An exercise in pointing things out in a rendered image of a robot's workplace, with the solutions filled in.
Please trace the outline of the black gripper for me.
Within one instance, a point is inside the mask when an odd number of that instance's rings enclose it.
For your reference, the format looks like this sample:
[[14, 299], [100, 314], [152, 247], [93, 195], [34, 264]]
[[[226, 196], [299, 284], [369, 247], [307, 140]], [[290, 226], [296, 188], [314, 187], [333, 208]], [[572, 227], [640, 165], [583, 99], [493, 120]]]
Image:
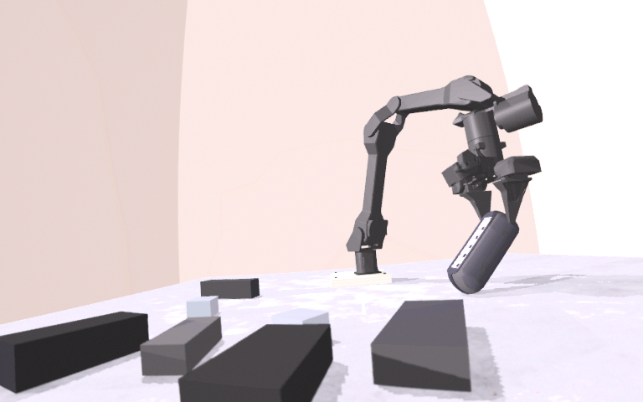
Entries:
[[480, 173], [478, 168], [477, 173], [469, 176], [473, 177], [472, 181], [466, 182], [463, 179], [454, 184], [453, 194], [466, 198], [481, 220], [491, 211], [491, 191], [486, 191], [486, 187], [488, 183], [494, 182], [492, 184], [502, 196], [507, 222], [515, 223], [526, 188], [529, 181], [532, 181], [528, 176], [542, 171], [539, 160], [534, 155], [504, 159], [502, 149], [507, 147], [507, 143], [500, 142], [499, 136], [479, 137], [468, 142], [467, 146], [470, 152], [474, 147], [481, 151], [489, 172]]

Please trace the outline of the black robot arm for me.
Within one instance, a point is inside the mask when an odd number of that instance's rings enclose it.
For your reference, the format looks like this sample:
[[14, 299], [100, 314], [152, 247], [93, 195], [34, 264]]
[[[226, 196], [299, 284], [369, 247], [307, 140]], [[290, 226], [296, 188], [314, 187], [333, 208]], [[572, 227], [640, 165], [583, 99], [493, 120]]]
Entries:
[[[368, 167], [363, 197], [363, 210], [355, 220], [352, 234], [346, 244], [347, 252], [355, 252], [356, 276], [376, 275], [378, 271], [375, 249], [383, 248], [388, 221], [381, 214], [383, 186], [388, 155], [395, 147], [396, 136], [404, 129], [411, 113], [444, 109], [461, 112], [452, 122], [464, 127], [466, 141], [479, 137], [499, 136], [497, 127], [512, 133], [543, 121], [543, 112], [532, 87], [525, 84], [501, 97], [491, 87], [473, 75], [461, 76], [445, 87], [393, 96], [386, 106], [377, 110], [363, 128], [363, 145], [368, 152]], [[394, 122], [384, 122], [396, 115]], [[486, 159], [474, 147], [457, 156], [457, 162], [446, 168], [442, 175], [449, 188], [470, 175], [489, 172]], [[368, 248], [362, 248], [368, 246]]]

